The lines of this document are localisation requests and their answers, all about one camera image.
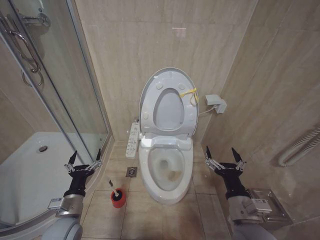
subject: bathroom floor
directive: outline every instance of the bathroom floor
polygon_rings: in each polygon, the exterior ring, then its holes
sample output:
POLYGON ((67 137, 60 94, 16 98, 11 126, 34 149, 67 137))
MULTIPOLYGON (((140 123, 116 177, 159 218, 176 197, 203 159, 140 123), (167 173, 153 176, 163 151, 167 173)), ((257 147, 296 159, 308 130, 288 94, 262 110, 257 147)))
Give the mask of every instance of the bathroom floor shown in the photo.
POLYGON ((230 235, 216 195, 210 171, 204 164, 200 144, 194 145, 193 172, 185 197, 174 205, 153 200, 140 175, 139 157, 125 157, 127 144, 116 142, 105 173, 89 205, 84 206, 83 240, 228 240, 230 235), (135 178, 126 177, 127 167, 137 167, 135 178), (126 191, 126 204, 114 208, 108 175, 116 188, 126 191))

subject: shower drain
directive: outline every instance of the shower drain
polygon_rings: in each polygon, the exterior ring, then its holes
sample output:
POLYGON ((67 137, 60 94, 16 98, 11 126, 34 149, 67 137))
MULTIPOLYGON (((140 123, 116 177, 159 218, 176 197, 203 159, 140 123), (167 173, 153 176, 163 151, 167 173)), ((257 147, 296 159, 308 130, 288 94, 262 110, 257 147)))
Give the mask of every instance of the shower drain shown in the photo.
POLYGON ((43 153, 44 151, 46 151, 48 149, 48 146, 42 146, 42 147, 39 147, 39 152, 40 153, 43 153))
POLYGON ((137 176, 137 167, 136 166, 129 166, 126 169, 126 177, 127 178, 135 178, 137 176))

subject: yellow cord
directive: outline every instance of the yellow cord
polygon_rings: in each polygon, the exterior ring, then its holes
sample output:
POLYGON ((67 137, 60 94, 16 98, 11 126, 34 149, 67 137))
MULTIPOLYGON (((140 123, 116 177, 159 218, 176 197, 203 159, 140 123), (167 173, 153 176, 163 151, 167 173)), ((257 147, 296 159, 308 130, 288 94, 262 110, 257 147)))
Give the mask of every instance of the yellow cord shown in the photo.
POLYGON ((184 97, 185 95, 187 95, 187 94, 192 94, 192 96, 191 96, 191 98, 190 98, 190 103, 191 103, 193 106, 196 106, 197 103, 199 102, 199 97, 198 97, 198 95, 197 95, 197 89, 196 89, 196 88, 191 89, 191 90, 189 90, 189 91, 187 91, 187 92, 181 93, 179 96, 180 96, 180 98, 183 98, 183 97, 184 97))

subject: bidet control panel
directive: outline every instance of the bidet control panel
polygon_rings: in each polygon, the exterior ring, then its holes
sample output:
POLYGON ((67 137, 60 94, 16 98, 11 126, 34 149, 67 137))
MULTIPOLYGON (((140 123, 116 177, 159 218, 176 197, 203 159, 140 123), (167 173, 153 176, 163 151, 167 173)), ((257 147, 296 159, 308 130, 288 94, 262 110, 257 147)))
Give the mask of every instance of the bidet control panel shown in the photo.
POLYGON ((125 157, 127 159, 134 159, 137 153, 138 147, 138 137, 140 133, 140 123, 133 122, 131 124, 130 136, 128 140, 128 144, 126 146, 125 157))

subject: white toilet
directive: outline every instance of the white toilet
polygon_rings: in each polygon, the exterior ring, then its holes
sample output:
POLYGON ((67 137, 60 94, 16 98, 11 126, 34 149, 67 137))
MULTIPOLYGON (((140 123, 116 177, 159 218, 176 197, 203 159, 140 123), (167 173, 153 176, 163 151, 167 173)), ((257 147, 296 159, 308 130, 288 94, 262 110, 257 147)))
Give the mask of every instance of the white toilet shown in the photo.
POLYGON ((139 163, 149 194, 175 204, 187 193, 199 107, 190 77, 177 68, 157 71, 146 83, 139 106, 139 163))

